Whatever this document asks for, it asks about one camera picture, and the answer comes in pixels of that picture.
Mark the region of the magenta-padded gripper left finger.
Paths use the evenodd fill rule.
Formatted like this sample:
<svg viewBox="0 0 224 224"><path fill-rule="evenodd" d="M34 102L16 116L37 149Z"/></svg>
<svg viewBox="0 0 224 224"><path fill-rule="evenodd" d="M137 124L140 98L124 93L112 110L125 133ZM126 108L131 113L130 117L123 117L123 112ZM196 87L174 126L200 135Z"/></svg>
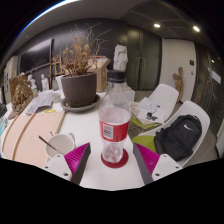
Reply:
<svg viewBox="0 0 224 224"><path fill-rule="evenodd" d="M43 169L79 185L90 154L90 144L86 143L66 155L56 154L43 166Z"/></svg>

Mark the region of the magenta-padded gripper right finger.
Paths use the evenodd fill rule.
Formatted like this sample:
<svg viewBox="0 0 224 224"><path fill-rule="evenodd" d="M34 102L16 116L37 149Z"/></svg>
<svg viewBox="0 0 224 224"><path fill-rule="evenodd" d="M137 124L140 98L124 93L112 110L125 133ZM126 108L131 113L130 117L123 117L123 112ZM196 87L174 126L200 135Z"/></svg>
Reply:
<svg viewBox="0 0 224 224"><path fill-rule="evenodd" d="M137 143L133 144L133 154L145 185L182 169L168 154L159 155Z"/></svg>

